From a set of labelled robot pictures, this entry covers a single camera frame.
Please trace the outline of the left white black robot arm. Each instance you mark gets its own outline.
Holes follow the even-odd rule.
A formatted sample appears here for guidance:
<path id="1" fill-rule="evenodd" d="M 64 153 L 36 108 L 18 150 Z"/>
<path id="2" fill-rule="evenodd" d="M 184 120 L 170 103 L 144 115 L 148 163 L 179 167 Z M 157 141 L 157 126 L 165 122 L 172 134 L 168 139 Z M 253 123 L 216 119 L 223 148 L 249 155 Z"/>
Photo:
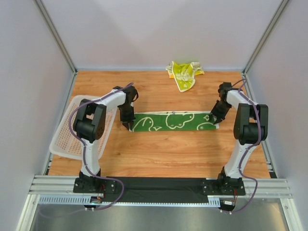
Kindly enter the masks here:
<path id="1" fill-rule="evenodd" d="M 132 83 L 123 88 L 116 86 L 98 99 L 83 99 L 70 115 L 69 130 L 82 146 L 82 168 L 75 179 L 74 193 L 102 193 L 106 178 L 101 178 L 99 139 L 105 131 L 106 115 L 119 109 L 120 121 L 130 131 L 135 120 L 133 103 L 138 97 Z"/>

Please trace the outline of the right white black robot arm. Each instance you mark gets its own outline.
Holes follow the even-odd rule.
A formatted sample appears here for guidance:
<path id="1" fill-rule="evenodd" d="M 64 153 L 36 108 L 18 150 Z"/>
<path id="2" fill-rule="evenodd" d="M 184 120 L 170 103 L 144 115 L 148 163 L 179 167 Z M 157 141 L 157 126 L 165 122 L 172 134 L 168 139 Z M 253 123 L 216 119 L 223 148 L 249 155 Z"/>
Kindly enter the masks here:
<path id="1" fill-rule="evenodd" d="M 210 112 L 209 118 L 214 124 L 222 122 L 233 107 L 236 117 L 233 135 L 235 147 L 227 164 L 222 168 L 216 180 L 202 180 L 205 195 L 245 195 L 243 178 L 244 168 L 251 153 L 268 135 L 269 108 L 248 98 L 242 88 L 235 88 L 230 82 L 220 84 L 220 99 Z"/>

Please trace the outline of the green frog pattern towel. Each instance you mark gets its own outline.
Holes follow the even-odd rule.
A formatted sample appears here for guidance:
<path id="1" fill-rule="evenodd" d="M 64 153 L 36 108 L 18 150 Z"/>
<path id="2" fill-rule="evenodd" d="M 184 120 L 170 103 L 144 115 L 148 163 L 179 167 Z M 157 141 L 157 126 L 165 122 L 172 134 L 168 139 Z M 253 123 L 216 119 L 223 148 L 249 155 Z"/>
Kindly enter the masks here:
<path id="1" fill-rule="evenodd" d="M 219 129 L 209 111 L 162 111 L 136 113 L 132 132 L 205 131 Z"/>

